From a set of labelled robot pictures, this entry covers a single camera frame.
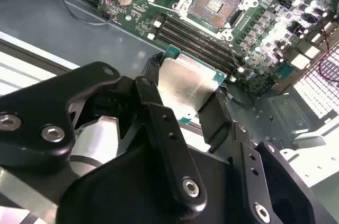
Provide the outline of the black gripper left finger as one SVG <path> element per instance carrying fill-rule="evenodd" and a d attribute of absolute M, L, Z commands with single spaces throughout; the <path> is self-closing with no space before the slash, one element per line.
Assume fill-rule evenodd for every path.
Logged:
<path fill-rule="evenodd" d="M 174 112 L 148 77 L 122 77 L 103 62 L 1 97 L 1 203 L 57 219 L 76 181 L 69 161 L 76 131 L 105 115 L 118 120 L 120 155 L 149 147 L 170 204 L 181 219 L 196 218 L 207 193 Z"/>

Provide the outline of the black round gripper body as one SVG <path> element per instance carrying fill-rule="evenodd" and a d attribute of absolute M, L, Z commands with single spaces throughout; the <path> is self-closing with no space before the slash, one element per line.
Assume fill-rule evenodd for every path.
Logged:
<path fill-rule="evenodd" d="M 190 148 L 207 190 L 207 205 L 192 223 L 248 223 L 231 186 L 230 165 Z M 63 194 L 58 223 L 182 223 L 147 146 L 135 148 L 76 180 Z"/>

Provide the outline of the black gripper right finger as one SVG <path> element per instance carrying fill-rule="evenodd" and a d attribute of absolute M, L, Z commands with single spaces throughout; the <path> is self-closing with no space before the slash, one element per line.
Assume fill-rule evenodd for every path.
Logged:
<path fill-rule="evenodd" d="M 227 161 L 227 223 L 334 223 L 334 218 L 272 144 L 253 145 L 216 90 L 198 111 L 209 153 Z"/>

